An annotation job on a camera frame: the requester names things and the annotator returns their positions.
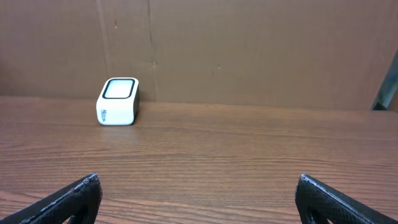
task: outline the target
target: wood grain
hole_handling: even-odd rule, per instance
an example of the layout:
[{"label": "wood grain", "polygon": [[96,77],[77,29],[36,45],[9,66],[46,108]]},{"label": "wood grain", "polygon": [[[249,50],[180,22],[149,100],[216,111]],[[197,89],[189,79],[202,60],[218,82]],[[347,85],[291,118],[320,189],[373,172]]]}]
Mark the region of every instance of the wood grain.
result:
[{"label": "wood grain", "polygon": [[142,103],[104,127],[92,100],[0,108],[0,218],[96,172],[97,223],[300,223],[303,173],[398,219],[391,111]]}]

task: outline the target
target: cardboard backdrop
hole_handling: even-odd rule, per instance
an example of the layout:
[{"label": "cardboard backdrop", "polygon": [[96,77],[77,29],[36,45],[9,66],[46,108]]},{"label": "cardboard backdrop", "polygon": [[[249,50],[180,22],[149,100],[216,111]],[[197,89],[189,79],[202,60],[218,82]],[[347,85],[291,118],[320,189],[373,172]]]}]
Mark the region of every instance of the cardboard backdrop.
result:
[{"label": "cardboard backdrop", "polygon": [[370,109],[396,0],[2,0],[0,95]]}]

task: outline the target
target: black object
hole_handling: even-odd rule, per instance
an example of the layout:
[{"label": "black object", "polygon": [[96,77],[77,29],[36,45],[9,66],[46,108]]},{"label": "black object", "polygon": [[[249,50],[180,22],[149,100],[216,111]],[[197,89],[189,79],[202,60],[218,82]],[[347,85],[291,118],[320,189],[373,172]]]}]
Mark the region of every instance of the black object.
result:
[{"label": "black object", "polygon": [[295,202],[304,224],[398,223],[349,196],[303,174],[298,180]]},{"label": "black object", "polygon": [[0,220],[0,224],[63,223],[69,217],[68,224],[92,224],[95,222],[101,199],[100,180],[97,174],[90,174]]}]

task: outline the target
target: tabletop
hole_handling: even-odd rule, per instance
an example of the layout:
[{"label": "tabletop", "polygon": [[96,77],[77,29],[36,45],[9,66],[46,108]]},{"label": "tabletop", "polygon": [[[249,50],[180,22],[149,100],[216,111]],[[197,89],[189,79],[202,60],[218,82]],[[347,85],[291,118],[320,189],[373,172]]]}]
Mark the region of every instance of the tabletop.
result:
[{"label": "tabletop", "polygon": [[95,172],[97,223],[300,223],[300,174],[398,220],[394,112],[142,102],[101,126],[95,103],[0,97],[0,218]]}]

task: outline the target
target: white device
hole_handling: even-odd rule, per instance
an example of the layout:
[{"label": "white device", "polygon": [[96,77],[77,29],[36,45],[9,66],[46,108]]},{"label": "white device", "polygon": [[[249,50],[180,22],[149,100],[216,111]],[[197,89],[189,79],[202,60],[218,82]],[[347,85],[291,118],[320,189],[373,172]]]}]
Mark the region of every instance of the white device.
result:
[{"label": "white device", "polygon": [[136,78],[110,78],[97,100],[97,118],[102,125],[130,125],[139,106]]}]

